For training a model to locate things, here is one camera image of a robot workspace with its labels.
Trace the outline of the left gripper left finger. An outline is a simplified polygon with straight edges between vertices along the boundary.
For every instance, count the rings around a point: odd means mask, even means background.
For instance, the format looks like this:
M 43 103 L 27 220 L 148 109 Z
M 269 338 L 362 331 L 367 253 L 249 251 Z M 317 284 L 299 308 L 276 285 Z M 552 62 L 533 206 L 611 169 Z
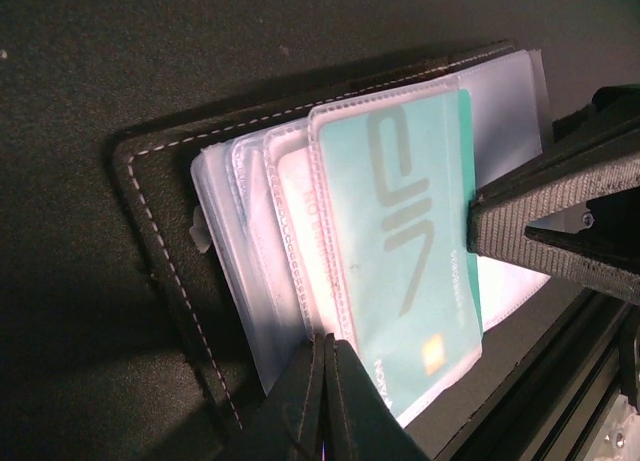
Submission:
M 236 460 L 331 460 L 326 345 L 316 334 L 295 350 L 248 427 L 234 439 Z

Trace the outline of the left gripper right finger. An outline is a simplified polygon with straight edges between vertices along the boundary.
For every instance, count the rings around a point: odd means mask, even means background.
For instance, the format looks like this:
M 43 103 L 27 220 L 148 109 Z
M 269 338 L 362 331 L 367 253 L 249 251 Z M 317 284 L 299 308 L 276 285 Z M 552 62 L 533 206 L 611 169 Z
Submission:
M 354 349 L 324 341 L 324 444 L 327 460 L 426 460 L 385 405 Z

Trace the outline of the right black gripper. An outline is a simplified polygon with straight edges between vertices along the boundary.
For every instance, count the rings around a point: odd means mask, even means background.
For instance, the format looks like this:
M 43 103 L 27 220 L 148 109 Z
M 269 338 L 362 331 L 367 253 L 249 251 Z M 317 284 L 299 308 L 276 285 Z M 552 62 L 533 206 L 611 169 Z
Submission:
M 639 85 L 600 88 L 553 135 L 549 151 L 477 191 L 468 248 L 636 304 Z

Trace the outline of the black leather card holder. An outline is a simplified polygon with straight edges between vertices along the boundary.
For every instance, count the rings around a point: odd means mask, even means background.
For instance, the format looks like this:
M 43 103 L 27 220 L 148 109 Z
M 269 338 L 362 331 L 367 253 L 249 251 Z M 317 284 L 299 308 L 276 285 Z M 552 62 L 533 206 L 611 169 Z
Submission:
M 340 70 L 314 84 L 243 97 L 203 119 L 155 128 L 116 148 L 123 197 L 213 405 L 221 459 L 236 460 L 234 439 L 302 342 L 331 334 L 358 356 L 334 298 L 309 145 L 311 112 L 391 90 L 437 86 L 464 89 L 471 97 L 470 201 L 478 188 L 550 144 L 540 53 L 496 43 L 387 69 Z M 482 356 L 484 334 L 548 278 L 472 255 Z M 406 432 L 411 422 L 398 423 Z

